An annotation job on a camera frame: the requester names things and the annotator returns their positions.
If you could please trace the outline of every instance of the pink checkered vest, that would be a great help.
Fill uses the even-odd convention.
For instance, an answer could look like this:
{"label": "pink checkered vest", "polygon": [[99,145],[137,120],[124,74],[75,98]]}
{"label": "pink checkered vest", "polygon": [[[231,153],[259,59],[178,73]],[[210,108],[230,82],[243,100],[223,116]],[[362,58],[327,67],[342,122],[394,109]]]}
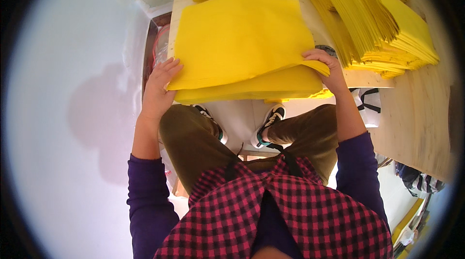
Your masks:
{"label": "pink checkered vest", "polygon": [[226,167],[204,172],[189,212],[154,258],[250,258],[265,190],[305,258],[392,258],[391,234],[379,215],[323,186],[307,158],[295,162],[302,177],[289,175],[283,155],[268,173],[235,163],[232,181],[225,179]]}

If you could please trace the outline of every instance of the wooden table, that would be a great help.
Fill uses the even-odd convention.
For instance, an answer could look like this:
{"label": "wooden table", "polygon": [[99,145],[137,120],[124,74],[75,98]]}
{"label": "wooden table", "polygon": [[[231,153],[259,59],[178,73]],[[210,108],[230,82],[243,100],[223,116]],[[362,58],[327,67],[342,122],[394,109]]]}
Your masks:
{"label": "wooden table", "polygon": [[[310,0],[299,0],[305,23],[315,44],[333,46],[332,38]],[[411,0],[410,6],[423,6],[420,15],[427,18],[433,43],[441,62],[391,80],[381,79],[372,71],[344,70],[349,87],[378,87],[381,98],[381,120],[370,128],[375,151],[398,162],[421,170],[442,181],[450,181],[455,165],[450,162],[448,103],[453,54],[444,44],[444,25],[434,10],[425,7],[428,0]],[[174,41],[183,8],[192,0],[174,0],[171,15],[168,56],[174,56]]]}

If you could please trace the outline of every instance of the black and white sneaker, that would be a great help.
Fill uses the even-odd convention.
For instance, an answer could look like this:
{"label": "black and white sneaker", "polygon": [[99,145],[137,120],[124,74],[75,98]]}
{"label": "black and white sneaker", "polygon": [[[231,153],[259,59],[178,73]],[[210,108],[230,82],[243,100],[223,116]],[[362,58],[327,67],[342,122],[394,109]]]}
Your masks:
{"label": "black and white sneaker", "polygon": [[264,117],[263,125],[255,131],[252,138],[250,139],[252,146],[254,146],[257,149],[260,149],[263,146],[270,145],[271,142],[263,141],[261,134],[263,133],[265,128],[270,127],[277,121],[283,120],[285,117],[286,109],[283,105],[278,104],[272,107]]}
{"label": "black and white sneaker", "polygon": [[226,132],[218,125],[218,123],[213,119],[212,115],[210,114],[210,112],[206,109],[205,106],[203,105],[199,105],[199,104],[195,104],[195,105],[192,105],[194,108],[196,108],[198,111],[201,112],[202,115],[206,116],[207,118],[210,118],[213,123],[215,123],[217,126],[218,126],[218,130],[219,130],[219,135],[218,135],[218,140],[224,145],[226,144],[226,142],[228,141],[228,136],[226,135]]}

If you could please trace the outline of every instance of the left hand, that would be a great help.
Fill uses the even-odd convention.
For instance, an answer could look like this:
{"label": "left hand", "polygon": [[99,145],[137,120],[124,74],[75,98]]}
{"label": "left hand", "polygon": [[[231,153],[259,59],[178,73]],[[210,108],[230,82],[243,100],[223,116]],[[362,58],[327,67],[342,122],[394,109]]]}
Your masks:
{"label": "left hand", "polygon": [[179,59],[173,60],[173,57],[154,67],[146,83],[141,116],[160,122],[163,114],[172,105],[177,92],[167,91],[166,85],[183,67],[179,64]]}

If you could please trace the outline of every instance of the white floor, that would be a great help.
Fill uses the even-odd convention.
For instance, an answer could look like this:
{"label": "white floor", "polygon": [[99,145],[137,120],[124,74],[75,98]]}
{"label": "white floor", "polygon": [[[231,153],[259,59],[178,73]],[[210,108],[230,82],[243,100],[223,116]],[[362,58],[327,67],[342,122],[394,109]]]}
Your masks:
{"label": "white floor", "polygon": [[[286,117],[291,118],[316,108],[323,104],[335,104],[334,98],[329,99],[298,99],[284,103]],[[263,124],[264,115],[273,104],[265,104],[263,100],[218,101],[204,104],[213,118],[228,134],[226,146],[237,153],[244,143],[244,149],[257,151],[250,144],[253,132]],[[271,152],[272,149],[261,148],[259,151]],[[337,165],[329,178],[328,186],[336,188]],[[394,164],[378,170],[380,192],[384,201],[389,226],[393,230],[407,214],[416,201],[402,180],[394,174]]]}

